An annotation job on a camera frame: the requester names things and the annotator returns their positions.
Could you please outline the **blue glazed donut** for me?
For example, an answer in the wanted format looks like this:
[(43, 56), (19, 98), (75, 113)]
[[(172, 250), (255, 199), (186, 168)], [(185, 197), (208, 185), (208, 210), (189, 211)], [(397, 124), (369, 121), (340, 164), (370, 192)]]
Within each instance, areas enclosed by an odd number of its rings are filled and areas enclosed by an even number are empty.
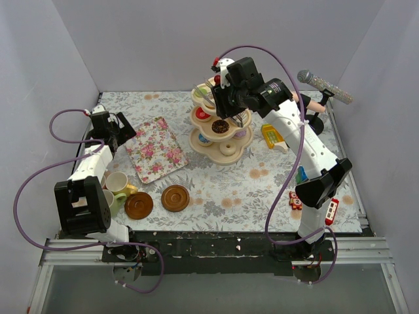
[(203, 146), (203, 147), (208, 147), (210, 145), (213, 144), (212, 141), (210, 141), (209, 139), (205, 138), (201, 133), (198, 134), (198, 144)]

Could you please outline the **white donut chocolate stripes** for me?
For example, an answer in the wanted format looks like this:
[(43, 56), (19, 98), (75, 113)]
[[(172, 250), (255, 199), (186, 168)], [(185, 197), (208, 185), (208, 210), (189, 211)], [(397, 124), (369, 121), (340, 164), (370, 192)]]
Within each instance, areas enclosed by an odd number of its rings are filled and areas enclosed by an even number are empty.
[(236, 125), (241, 128), (244, 126), (244, 124), (247, 123), (247, 120), (248, 120), (248, 115), (246, 111), (242, 111), (241, 113), (235, 116)]

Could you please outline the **metal serving tongs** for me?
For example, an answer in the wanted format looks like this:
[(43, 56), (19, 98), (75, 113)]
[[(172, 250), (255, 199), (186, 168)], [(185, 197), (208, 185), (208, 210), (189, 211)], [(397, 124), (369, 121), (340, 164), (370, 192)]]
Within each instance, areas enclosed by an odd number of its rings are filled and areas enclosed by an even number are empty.
[[(213, 94), (212, 94), (212, 91), (211, 91), (211, 87), (212, 86), (214, 86), (215, 85), (215, 82), (214, 82), (214, 78), (213, 77), (211, 77), (211, 78), (209, 78), (208, 80), (206, 80), (204, 83), (202, 83), (202, 84), (199, 84), (199, 85), (194, 85), (193, 86), (193, 89), (192, 89), (192, 91), (191, 91), (191, 98), (192, 98), (192, 102), (195, 104), (195, 105), (199, 105), (199, 106), (201, 106), (201, 108), (206, 112), (206, 113), (208, 113), (208, 114), (210, 114), (210, 115), (212, 115), (212, 116), (216, 116), (216, 117), (218, 117), (218, 118), (220, 118), (220, 116), (217, 114), (217, 112), (216, 112), (216, 108), (215, 108), (215, 110), (211, 110), (210, 108), (207, 108), (205, 105), (204, 105), (204, 99), (208, 99), (208, 98), (212, 98), (212, 99), (214, 99), (213, 98)], [(197, 97), (195, 97), (194, 96), (194, 91), (195, 91), (195, 89), (196, 88), (205, 88), (207, 91), (208, 91), (208, 94), (204, 97), (204, 98), (197, 98)], [(236, 125), (236, 121), (235, 121), (235, 116), (233, 116), (232, 118), (228, 118), (228, 120), (229, 121), (231, 121), (233, 124), (235, 124)]]

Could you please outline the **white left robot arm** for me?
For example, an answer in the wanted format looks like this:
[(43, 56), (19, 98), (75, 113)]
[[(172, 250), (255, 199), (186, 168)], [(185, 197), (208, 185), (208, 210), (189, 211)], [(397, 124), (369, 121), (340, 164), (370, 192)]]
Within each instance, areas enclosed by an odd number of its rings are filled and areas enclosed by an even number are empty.
[(129, 227), (111, 218), (101, 180), (118, 148), (131, 139), (135, 131), (122, 113), (110, 113), (101, 105), (85, 114), (92, 123), (83, 150), (86, 158), (68, 180), (54, 187), (62, 231), (67, 236), (91, 237), (111, 246), (119, 242), (117, 254), (131, 262), (138, 257), (139, 245), (129, 239)]

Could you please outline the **red glazed donut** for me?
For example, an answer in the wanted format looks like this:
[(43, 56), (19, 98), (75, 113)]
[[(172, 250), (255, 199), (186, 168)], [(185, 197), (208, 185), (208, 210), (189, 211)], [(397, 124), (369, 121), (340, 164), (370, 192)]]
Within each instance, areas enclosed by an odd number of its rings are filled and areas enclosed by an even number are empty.
[(201, 107), (196, 109), (194, 116), (201, 122), (207, 122), (212, 118), (212, 115), (206, 113)]

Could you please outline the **cream three-tier dessert stand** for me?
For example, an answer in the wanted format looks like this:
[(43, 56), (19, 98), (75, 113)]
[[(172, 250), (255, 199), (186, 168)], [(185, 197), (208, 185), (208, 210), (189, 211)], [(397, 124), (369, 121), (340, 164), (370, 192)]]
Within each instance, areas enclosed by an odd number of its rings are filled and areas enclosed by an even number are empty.
[(189, 145), (213, 163), (229, 166), (242, 157), (253, 140), (251, 113), (246, 109), (234, 118), (218, 117), (211, 92), (214, 85), (214, 78), (210, 78), (192, 89), (194, 108), (189, 117), (193, 130)]

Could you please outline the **floral serving tray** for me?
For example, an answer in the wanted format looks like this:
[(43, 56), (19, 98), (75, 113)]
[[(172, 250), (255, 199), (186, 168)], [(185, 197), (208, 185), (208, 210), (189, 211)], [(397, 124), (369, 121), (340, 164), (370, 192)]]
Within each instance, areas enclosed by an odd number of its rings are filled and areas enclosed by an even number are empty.
[(152, 183), (189, 163), (167, 121), (161, 116), (141, 123), (125, 147), (143, 184)]

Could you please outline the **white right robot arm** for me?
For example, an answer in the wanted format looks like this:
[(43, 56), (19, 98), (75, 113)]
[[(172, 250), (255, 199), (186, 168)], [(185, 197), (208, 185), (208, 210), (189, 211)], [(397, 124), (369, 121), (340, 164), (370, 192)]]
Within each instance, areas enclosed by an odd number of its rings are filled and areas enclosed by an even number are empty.
[(232, 118), (249, 109), (274, 127), (296, 154), (307, 179), (295, 192), (302, 202), (296, 251), (304, 260), (320, 252), (325, 218), (331, 198), (352, 168), (347, 158), (338, 158), (303, 120), (293, 94), (278, 78), (264, 81), (252, 58), (238, 61), (215, 59), (215, 85), (212, 87), (217, 116)]

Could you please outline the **white donut with chocolate square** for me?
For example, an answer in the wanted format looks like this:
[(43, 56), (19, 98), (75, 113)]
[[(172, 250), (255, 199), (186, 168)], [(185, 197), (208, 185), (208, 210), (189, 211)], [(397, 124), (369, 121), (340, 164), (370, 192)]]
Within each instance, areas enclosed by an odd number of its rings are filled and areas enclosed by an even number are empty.
[(204, 99), (204, 105), (211, 110), (215, 110), (216, 108), (214, 99), (212, 98)]

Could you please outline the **chocolate sprinkled donut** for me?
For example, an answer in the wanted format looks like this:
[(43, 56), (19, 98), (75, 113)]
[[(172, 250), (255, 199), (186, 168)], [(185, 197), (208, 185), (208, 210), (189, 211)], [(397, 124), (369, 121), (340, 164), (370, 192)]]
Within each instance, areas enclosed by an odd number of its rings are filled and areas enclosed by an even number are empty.
[(225, 120), (216, 120), (211, 125), (211, 130), (216, 134), (224, 134), (229, 128), (229, 123)]

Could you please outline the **purple sprinkled donut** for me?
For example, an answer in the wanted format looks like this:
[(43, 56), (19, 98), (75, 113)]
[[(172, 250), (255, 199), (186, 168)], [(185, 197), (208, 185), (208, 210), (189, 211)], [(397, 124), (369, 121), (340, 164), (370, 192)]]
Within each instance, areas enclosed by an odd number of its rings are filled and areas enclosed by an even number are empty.
[(247, 133), (246, 130), (239, 131), (239, 132), (234, 134), (234, 138), (235, 139), (241, 139), (241, 138), (246, 136), (246, 133)]

